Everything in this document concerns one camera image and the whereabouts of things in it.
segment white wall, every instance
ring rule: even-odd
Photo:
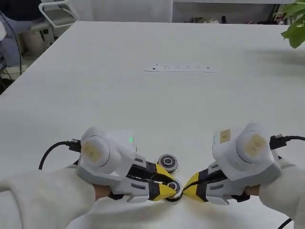
[[[96,21],[171,22],[173,0],[91,0]]]
[[[173,0],[70,0],[82,21],[184,22],[193,16],[224,15],[228,23],[264,21],[273,5],[224,3],[173,3]]]

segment metal bearing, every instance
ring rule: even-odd
[[[159,158],[158,165],[165,168],[168,173],[173,173],[178,168],[178,160],[173,155],[164,154]]]
[[[172,182],[168,183],[167,186],[174,189],[176,191],[176,194],[172,197],[166,198],[166,200],[170,202],[179,201],[182,198],[182,194],[183,194],[183,186],[181,182],[175,179]]]

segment chair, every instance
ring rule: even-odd
[[[42,31],[49,27],[60,28],[70,26],[79,21],[79,15],[71,6],[69,0],[54,0],[53,2],[41,3],[39,10],[45,17],[45,20],[33,25],[31,31]]]

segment white table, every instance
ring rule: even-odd
[[[37,169],[52,144],[95,125],[133,129],[138,152],[175,155],[186,183],[213,162],[216,129],[261,122],[271,135],[305,136],[305,49],[286,27],[77,22],[0,96],[0,178]],[[219,73],[149,73],[156,63],[201,62]],[[302,166],[305,143],[279,153]],[[54,150],[46,171],[78,157]],[[277,228],[286,216],[258,198],[229,206],[99,201],[69,229]]]

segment white sleeve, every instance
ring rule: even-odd
[[[305,169],[280,160],[282,175],[261,186],[259,198],[269,208],[282,212],[295,222],[295,229],[305,228]]]
[[[66,229],[94,202],[94,187],[76,175],[76,166],[10,177],[0,181],[1,229]]]

